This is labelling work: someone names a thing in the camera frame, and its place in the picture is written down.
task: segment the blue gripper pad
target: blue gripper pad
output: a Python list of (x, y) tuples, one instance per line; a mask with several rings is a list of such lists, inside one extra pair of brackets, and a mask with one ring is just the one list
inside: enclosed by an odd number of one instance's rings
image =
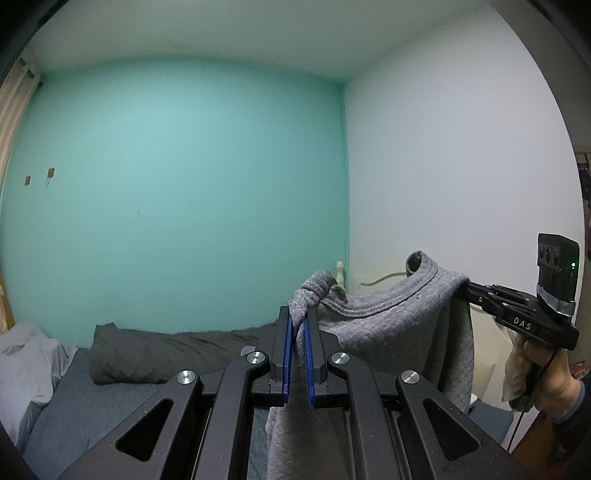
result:
[(308, 404), (314, 406), (314, 364), (312, 363), (312, 348), (310, 342), (310, 326), (308, 317), (304, 319), (304, 352), (306, 354), (306, 378), (308, 380)]
[(283, 357), (283, 402), (287, 403), (290, 396), (290, 375), (291, 375), (291, 348), (293, 347), (293, 322), (291, 316), (287, 319), (287, 332), (285, 334), (285, 349)]

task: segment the blue bedsheet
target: blue bedsheet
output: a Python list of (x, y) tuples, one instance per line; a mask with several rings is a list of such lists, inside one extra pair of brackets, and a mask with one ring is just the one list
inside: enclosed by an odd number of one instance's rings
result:
[[(79, 349), (49, 405), (31, 432), (24, 459), (40, 480), (58, 476), (138, 408), (162, 384), (95, 385), (88, 373), (88, 350)], [(266, 410), (255, 412), (249, 480), (266, 477)]]

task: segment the gray pillow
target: gray pillow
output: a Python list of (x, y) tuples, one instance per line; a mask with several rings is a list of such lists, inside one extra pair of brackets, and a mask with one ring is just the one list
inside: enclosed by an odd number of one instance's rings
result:
[(20, 451), (75, 353), (31, 322), (0, 335), (0, 421)]
[(165, 383), (182, 370), (204, 375), (223, 370), (242, 348), (274, 331), (273, 323), (231, 332), (173, 334), (97, 325), (89, 350), (90, 377), (97, 384)]

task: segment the black cable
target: black cable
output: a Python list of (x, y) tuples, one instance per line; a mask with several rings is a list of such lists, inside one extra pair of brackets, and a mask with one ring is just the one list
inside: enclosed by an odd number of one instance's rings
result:
[[(538, 372), (538, 375), (536, 376), (535, 381), (534, 381), (534, 389), (533, 389), (534, 392), (535, 392), (536, 387), (538, 386), (538, 383), (540, 382), (540, 380), (542, 379), (542, 377), (546, 373), (546, 370), (548, 370), (548, 367), (550, 366), (550, 364), (554, 360), (554, 357), (558, 353), (558, 350), (560, 350), (560, 348), (557, 348), (556, 350), (554, 350), (554, 353), (552, 353), (552, 356), (550, 357), (550, 360), (548, 360), (548, 363), (544, 366), (544, 368), (542, 370), (540, 370)], [(507, 446), (507, 452), (511, 451), (511, 444), (513, 443), (513, 439), (515, 438), (515, 434), (517, 433), (517, 429), (519, 428), (519, 424), (521, 423), (521, 420), (523, 419), (524, 414), (525, 414), (525, 411), (522, 411), (521, 415), (519, 415), (519, 420), (517, 420), (517, 425), (515, 425), (515, 428), (513, 429), (513, 435), (511, 435), (511, 440), (509, 440), (509, 445)]]

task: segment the white wall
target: white wall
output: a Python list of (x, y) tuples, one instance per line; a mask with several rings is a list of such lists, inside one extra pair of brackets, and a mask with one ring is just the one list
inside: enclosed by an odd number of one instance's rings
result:
[(347, 85), (345, 108), (351, 281), (399, 270), (422, 249), (474, 281), (533, 293), (538, 233), (583, 249), (560, 111), (491, 7), (374, 64)]

